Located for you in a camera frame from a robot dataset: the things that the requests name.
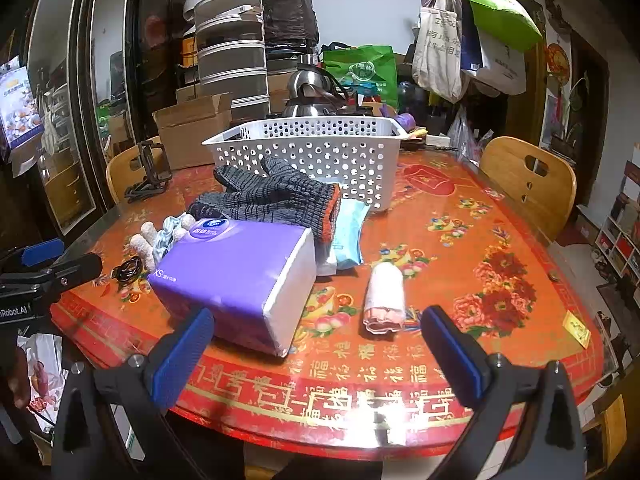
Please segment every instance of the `stacked food storage container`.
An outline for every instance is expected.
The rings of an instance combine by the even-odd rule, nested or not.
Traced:
[[[233,94],[234,120],[269,113],[262,0],[202,0],[194,8],[201,95]]]

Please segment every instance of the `gray knitted glove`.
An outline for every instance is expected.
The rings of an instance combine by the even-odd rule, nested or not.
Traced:
[[[340,209],[340,186],[309,178],[273,155],[265,156],[260,163],[267,177],[233,166],[216,168],[214,176],[226,186],[226,192],[201,194],[188,212],[196,220],[226,216],[300,225],[311,228],[320,243],[330,243]]]

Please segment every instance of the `white tote bag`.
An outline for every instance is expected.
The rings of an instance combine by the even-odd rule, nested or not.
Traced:
[[[460,0],[435,0],[433,7],[421,7],[412,65],[418,86],[452,103],[466,90],[460,73],[461,19]]]
[[[482,66],[463,72],[478,79],[496,90],[507,94],[517,95],[527,91],[527,72],[524,64],[524,54],[519,50],[506,46],[490,33],[478,29]]]

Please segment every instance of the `screw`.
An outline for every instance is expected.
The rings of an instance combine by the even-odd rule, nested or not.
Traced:
[[[144,362],[145,357],[142,354],[133,354],[127,361],[132,368],[140,368]]]
[[[73,373],[74,375],[81,374],[83,370],[84,370],[84,363],[78,362],[78,363],[73,363],[71,365],[71,373]]]

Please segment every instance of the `bright green bag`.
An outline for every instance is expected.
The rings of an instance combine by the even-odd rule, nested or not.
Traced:
[[[505,45],[526,52],[542,40],[542,34],[527,11],[516,0],[469,0],[476,27]]]
[[[345,86],[375,83],[383,103],[398,109],[396,56],[390,46],[364,45],[342,50],[325,50],[324,67]]]

